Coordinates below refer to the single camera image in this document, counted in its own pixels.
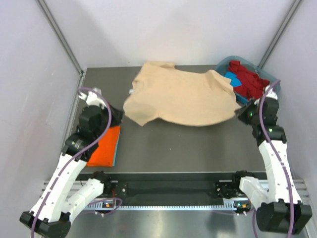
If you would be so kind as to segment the beige t shirt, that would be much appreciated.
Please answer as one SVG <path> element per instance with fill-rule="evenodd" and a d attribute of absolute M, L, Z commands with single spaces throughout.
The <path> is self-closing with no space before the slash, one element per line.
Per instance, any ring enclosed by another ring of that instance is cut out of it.
<path fill-rule="evenodd" d="M 148 61 L 132 82 L 125 115 L 140 126 L 155 119 L 208 126 L 234 117 L 240 108 L 230 79 L 213 69 L 181 71 L 171 62 Z"/>

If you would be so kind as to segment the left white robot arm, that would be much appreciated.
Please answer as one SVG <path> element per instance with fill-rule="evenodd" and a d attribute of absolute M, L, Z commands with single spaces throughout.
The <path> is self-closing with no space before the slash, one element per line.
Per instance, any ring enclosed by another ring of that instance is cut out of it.
<path fill-rule="evenodd" d="M 19 221 L 31 237 L 64 238 L 77 216 L 97 197 L 112 200 L 114 184 L 104 172 L 94 172 L 72 196 L 69 192 L 91 159 L 109 152 L 115 157 L 123 111 L 112 106 L 88 105 L 79 115 L 76 131 L 65 141 L 59 162 L 45 191 Z"/>

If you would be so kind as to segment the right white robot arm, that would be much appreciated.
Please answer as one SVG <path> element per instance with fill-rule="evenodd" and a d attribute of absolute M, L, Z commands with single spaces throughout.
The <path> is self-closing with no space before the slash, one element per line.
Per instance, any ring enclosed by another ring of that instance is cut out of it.
<path fill-rule="evenodd" d="M 277 99 L 251 99 L 236 110 L 237 118 L 253 129 L 263 158 L 268 188 L 259 179 L 247 175 L 231 184 L 237 196 L 244 194 L 254 206 L 258 228 L 263 232 L 299 234 L 312 217 L 310 205 L 303 204 L 296 191 L 287 159 L 287 138 L 277 124 Z"/>

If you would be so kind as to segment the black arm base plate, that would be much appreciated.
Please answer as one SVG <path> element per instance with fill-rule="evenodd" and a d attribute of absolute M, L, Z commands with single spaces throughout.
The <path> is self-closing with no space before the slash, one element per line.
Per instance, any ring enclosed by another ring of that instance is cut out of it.
<path fill-rule="evenodd" d="M 231 198 L 239 190 L 239 182 L 245 176 L 265 178 L 262 173 L 237 172 L 178 172 L 178 173 L 106 173 L 117 181 L 124 194 L 170 195 L 203 194 L 208 197 Z"/>

